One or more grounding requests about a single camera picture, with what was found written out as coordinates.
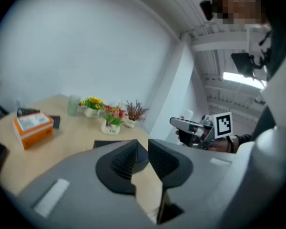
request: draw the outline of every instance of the white pot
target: white pot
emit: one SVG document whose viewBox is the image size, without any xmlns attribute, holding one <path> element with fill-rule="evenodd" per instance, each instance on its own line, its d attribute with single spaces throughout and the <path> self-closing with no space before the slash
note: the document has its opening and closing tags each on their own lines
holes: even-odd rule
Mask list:
<svg viewBox="0 0 286 229">
<path fill-rule="evenodd" d="M 97 118 L 100 116 L 100 109 L 86 108 L 84 114 L 88 118 Z"/>
<path fill-rule="evenodd" d="M 129 127 L 129 128 L 134 128 L 135 121 L 134 121 L 134 120 L 127 119 L 127 120 L 124 122 L 124 125 L 125 125 L 126 127 Z"/>
<path fill-rule="evenodd" d="M 102 124 L 102 132 L 108 135 L 118 135 L 120 133 L 121 127 L 119 125 L 108 124 L 106 125 L 106 120 Z"/>
</svg>

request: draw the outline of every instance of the fluorescent light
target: fluorescent light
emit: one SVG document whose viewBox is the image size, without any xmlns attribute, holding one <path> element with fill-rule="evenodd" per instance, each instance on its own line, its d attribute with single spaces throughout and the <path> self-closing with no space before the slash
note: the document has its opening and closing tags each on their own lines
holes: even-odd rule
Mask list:
<svg viewBox="0 0 286 229">
<path fill-rule="evenodd" d="M 264 89 L 267 86 L 266 81 L 262 81 L 262 83 L 264 84 L 263 85 L 257 79 L 252 79 L 249 77 L 244 77 L 242 74 L 234 74 L 234 73 L 229 73 L 229 72 L 224 72 L 224 80 L 246 84 L 246 85 L 253 86 L 259 89 Z"/>
</svg>

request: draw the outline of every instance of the orange box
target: orange box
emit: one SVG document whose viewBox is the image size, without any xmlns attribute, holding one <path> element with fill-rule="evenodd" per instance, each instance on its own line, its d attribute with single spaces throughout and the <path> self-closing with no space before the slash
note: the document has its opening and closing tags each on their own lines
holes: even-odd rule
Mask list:
<svg viewBox="0 0 286 229">
<path fill-rule="evenodd" d="M 15 118 L 13 126 L 24 149 L 53 134 L 53 120 L 42 112 Z"/>
</svg>

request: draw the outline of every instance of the white wall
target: white wall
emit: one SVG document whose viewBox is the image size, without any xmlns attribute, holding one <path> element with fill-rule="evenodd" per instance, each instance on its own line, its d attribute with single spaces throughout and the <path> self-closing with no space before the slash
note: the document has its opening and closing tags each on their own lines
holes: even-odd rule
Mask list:
<svg viewBox="0 0 286 229">
<path fill-rule="evenodd" d="M 199 122 L 203 115 L 209 114 L 209 107 L 204 92 L 204 87 L 195 68 L 193 70 L 191 80 L 188 84 L 184 96 L 183 105 L 184 105 L 183 111 L 185 111 L 186 109 L 190 109 L 193 111 L 194 115 L 191 121 Z M 176 144 L 179 140 L 175 132 L 176 128 L 172 128 L 166 141 Z"/>
<path fill-rule="evenodd" d="M 143 128 L 151 138 L 165 140 L 172 126 L 169 120 L 179 115 L 182 102 L 190 82 L 194 57 L 188 45 L 188 36 L 176 46 L 163 80 L 152 103 Z"/>
<path fill-rule="evenodd" d="M 18 0 L 0 25 L 0 104 L 58 93 L 150 103 L 175 45 L 134 0 Z"/>
<path fill-rule="evenodd" d="M 237 121 L 233 121 L 233 135 L 252 134 L 254 129 L 243 125 Z"/>
</svg>

